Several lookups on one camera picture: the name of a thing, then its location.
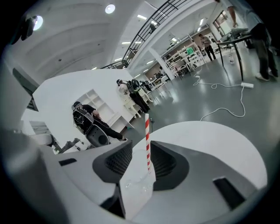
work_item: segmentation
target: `black table leg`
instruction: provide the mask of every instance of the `black table leg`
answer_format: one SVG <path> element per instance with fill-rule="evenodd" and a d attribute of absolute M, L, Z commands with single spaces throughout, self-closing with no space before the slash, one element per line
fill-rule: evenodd
<path fill-rule="evenodd" d="M 242 68 L 242 61 L 241 61 L 241 57 L 240 57 L 240 54 L 237 50 L 237 47 L 236 47 L 236 44 L 233 43 L 233 46 L 234 46 L 234 49 L 235 49 L 235 52 L 236 52 L 236 55 L 237 55 L 237 58 L 238 58 L 238 62 L 239 62 L 239 66 L 240 66 L 240 71 L 241 71 L 241 79 L 243 81 L 243 68 Z"/>
<path fill-rule="evenodd" d="M 220 51 L 220 58 L 222 59 L 222 64 L 224 67 L 224 61 L 223 61 L 223 56 L 222 56 L 222 51 L 221 51 L 220 45 L 218 45 L 218 47 L 219 47 L 219 51 Z"/>

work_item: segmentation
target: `black chair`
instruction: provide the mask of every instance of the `black chair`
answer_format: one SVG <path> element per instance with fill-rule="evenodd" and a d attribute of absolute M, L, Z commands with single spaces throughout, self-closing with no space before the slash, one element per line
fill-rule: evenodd
<path fill-rule="evenodd" d="M 105 132 L 100 127 L 98 127 L 95 124 L 93 124 L 87 130 L 85 136 L 86 136 L 87 140 L 95 148 L 110 144 L 108 136 L 105 134 Z"/>

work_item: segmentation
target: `black rectangular slot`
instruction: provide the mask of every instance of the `black rectangular slot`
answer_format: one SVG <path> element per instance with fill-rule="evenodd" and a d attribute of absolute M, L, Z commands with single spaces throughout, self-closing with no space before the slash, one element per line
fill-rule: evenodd
<path fill-rule="evenodd" d="M 235 209 L 245 201 L 245 198 L 235 189 L 235 187 L 225 178 L 219 178 L 213 181 L 227 202 L 231 210 Z"/>
<path fill-rule="evenodd" d="M 59 161 L 59 164 L 61 166 L 66 166 L 66 165 L 74 163 L 74 162 L 77 162 L 77 160 L 74 158 L 70 158 L 70 159 L 65 159 L 65 160 Z"/>

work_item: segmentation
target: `epoxy floor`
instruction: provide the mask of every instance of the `epoxy floor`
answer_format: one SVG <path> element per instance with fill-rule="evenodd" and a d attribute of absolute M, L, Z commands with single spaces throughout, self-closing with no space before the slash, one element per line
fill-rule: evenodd
<path fill-rule="evenodd" d="M 269 82 L 259 81 L 254 74 L 259 70 L 259 62 L 254 50 L 239 47 L 241 54 L 244 82 L 254 84 L 253 89 L 243 90 L 243 103 L 246 115 L 237 118 L 225 110 L 219 110 L 204 118 L 204 121 L 226 125 L 243 134 L 257 148 L 266 164 L 269 184 L 272 182 L 280 163 L 280 80 L 270 79 Z M 229 63 L 228 55 L 224 57 L 224 68 L 221 59 L 213 60 L 186 74 L 182 80 L 178 77 L 158 91 L 153 91 L 153 103 L 150 103 L 150 131 L 164 126 L 200 120 L 204 115 L 225 107 L 234 114 L 243 115 L 240 103 L 242 87 L 225 88 L 193 84 L 197 81 L 195 73 L 201 77 L 200 82 L 221 83 L 224 85 L 240 84 L 241 75 L 235 53 L 234 64 Z M 280 71 L 280 60 L 275 58 Z M 127 130 L 124 135 L 136 145 L 145 137 L 144 116 L 132 121 L 135 129 Z"/>

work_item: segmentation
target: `black pants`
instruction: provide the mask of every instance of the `black pants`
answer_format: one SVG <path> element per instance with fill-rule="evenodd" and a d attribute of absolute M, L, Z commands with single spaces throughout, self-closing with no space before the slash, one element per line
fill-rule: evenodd
<path fill-rule="evenodd" d="M 110 136 L 112 138 L 119 139 L 119 140 L 123 139 L 123 136 L 120 133 L 118 133 L 118 132 L 114 131 L 113 129 L 111 129 L 109 127 L 109 125 L 106 124 L 105 122 L 99 121 L 99 122 L 94 122 L 94 124 L 96 124 L 98 127 L 100 127 L 100 129 L 102 131 L 104 131 L 106 135 L 108 135 L 108 136 Z"/>
<path fill-rule="evenodd" d="M 129 95 L 133 101 L 141 107 L 144 113 L 148 113 L 148 110 L 150 107 L 145 103 L 145 101 L 142 99 L 142 97 L 139 95 L 139 93 L 131 93 Z"/>
<path fill-rule="evenodd" d="M 211 45 L 209 45 L 208 47 L 205 47 L 205 51 L 208 55 L 208 57 L 210 58 L 210 60 L 212 60 L 210 53 L 213 55 L 213 58 L 216 59 L 216 56 L 214 54 L 213 48 Z"/>
<path fill-rule="evenodd" d="M 274 76 L 278 76 L 272 52 L 269 50 L 270 40 L 264 24 L 257 24 L 252 30 L 252 40 L 259 58 L 259 72 L 265 79 L 269 78 L 268 67 Z"/>

